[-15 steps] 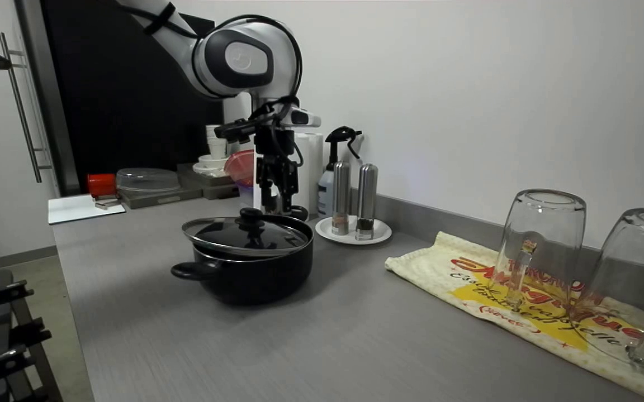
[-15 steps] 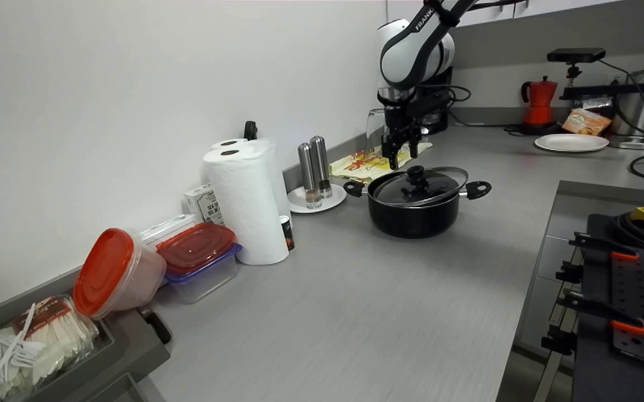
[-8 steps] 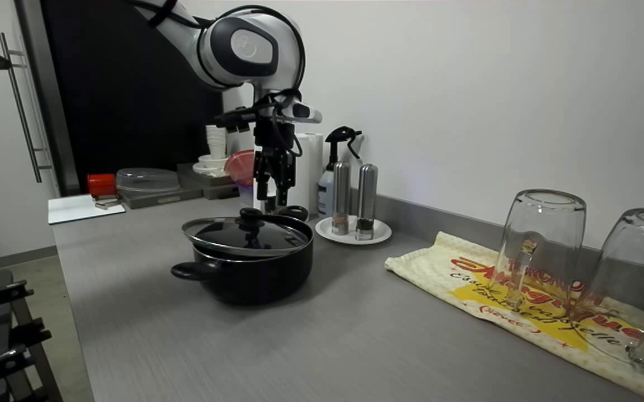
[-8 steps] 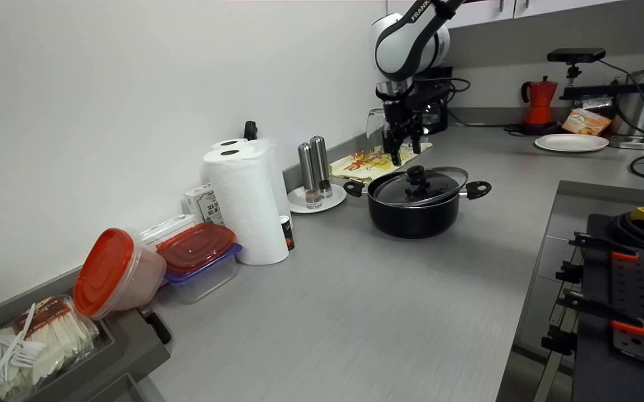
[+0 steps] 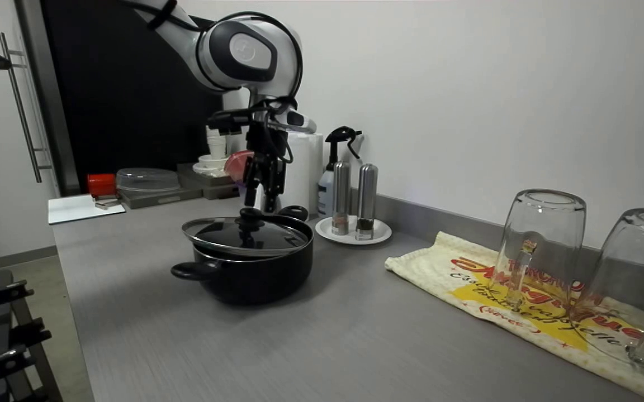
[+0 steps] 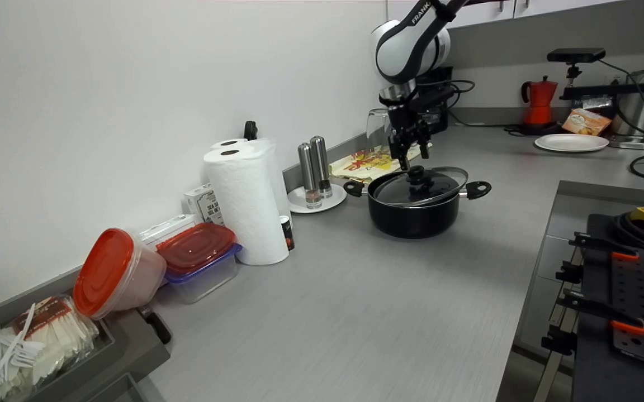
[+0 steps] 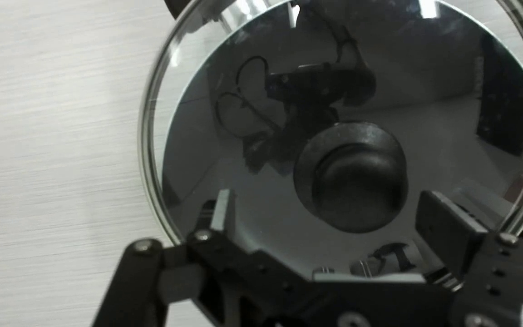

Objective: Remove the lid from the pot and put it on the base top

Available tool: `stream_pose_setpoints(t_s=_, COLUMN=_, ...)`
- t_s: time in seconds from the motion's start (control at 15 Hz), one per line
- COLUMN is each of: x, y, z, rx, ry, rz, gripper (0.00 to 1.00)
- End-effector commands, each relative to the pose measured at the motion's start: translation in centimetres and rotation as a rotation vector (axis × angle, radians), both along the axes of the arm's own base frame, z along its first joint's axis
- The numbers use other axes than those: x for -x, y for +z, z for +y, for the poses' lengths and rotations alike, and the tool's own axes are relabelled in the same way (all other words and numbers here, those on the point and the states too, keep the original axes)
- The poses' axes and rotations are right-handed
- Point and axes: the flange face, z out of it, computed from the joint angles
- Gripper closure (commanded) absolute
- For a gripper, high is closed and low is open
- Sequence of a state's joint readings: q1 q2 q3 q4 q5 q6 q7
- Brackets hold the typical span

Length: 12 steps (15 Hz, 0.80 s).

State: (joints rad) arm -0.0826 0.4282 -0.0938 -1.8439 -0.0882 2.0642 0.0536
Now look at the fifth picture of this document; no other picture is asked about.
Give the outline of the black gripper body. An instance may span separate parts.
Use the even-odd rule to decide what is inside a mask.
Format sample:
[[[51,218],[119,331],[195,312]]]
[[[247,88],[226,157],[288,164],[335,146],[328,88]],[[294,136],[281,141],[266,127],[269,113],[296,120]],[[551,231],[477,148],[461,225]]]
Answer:
[[[247,148],[252,151],[252,165],[265,187],[276,187],[284,182],[281,168],[288,164],[288,134],[313,134],[317,122],[298,109],[294,96],[276,96],[252,100],[245,109],[219,109],[209,116],[209,127],[219,134],[247,134]]]

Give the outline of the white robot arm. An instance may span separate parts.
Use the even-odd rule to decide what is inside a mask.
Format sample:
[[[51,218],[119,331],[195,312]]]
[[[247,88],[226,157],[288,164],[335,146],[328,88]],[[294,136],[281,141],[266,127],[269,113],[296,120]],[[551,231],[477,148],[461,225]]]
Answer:
[[[211,92],[247,89],[251,100],[240,109],[219,109],[205,126],[219,134],[247,127],[245,207],[252,210],[265,189],[265,213],[279,207],[284,195],[291,131],[316,131],[298,109],[304,78],[303,44],[277,19],[261,11],[237,11],[214,23],[192,19],[180,0],[124,0],[151,31],[186,62],[192,78]]]

